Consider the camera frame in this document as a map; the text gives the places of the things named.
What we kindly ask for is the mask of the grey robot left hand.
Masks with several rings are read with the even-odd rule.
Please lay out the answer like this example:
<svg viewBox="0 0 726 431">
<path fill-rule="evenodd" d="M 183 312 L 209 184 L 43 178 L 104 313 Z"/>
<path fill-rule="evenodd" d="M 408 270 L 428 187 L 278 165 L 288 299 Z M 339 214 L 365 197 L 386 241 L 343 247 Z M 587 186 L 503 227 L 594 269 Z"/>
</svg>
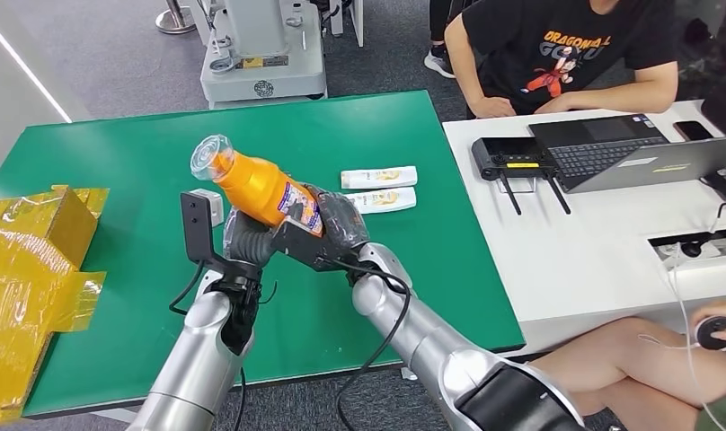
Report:
<svg viewBox="0 0 726 431">
<path fill-rule="evenodd" d="M 274 233 L 267 225 L 232 207 L 224 227 L 224 257 L 264 268 L 276 251 L 271 244 Z"/>
</svg>

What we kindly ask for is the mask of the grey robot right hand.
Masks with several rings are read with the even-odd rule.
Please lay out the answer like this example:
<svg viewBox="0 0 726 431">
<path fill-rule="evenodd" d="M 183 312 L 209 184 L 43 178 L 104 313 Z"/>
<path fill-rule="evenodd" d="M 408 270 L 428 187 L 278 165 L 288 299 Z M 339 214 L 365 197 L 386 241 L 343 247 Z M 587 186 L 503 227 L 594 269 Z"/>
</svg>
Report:
<svg viewBox="0 0 726 431">
<path fill-rule="evenodd" d="M 339 192 L 319 188 L 310 183 L 303 186 L 311 193 L 323 221 L 324 236 L 346 253 L 357 253 L 370 242 L 362 215 L 352 200 Z"/>
</svg>

